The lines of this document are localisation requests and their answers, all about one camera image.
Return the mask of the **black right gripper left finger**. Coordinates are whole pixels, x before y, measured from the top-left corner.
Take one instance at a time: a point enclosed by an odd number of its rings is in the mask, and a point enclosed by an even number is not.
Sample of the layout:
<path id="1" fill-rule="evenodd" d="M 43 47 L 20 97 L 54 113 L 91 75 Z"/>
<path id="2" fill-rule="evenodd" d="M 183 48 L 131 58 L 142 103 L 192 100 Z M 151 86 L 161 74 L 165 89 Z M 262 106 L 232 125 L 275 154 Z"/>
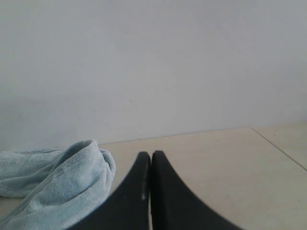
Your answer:
<path id="1" fill-rule="evenodd" d="M 121 184 L 71 230 L 148 230 L 151 158 L 140 152 Z"/>

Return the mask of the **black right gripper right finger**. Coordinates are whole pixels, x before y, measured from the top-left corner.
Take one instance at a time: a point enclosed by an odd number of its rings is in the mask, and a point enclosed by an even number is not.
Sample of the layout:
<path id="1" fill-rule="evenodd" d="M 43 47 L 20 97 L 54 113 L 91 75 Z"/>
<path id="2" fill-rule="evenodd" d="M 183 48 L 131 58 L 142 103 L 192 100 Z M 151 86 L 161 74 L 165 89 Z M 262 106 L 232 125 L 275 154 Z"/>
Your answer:
<path id="1" fill-rule="evenodd" d="M 240 229 L 203 203 L 160 150 L 152 155 L 151 216 L 154 230 Z"/>

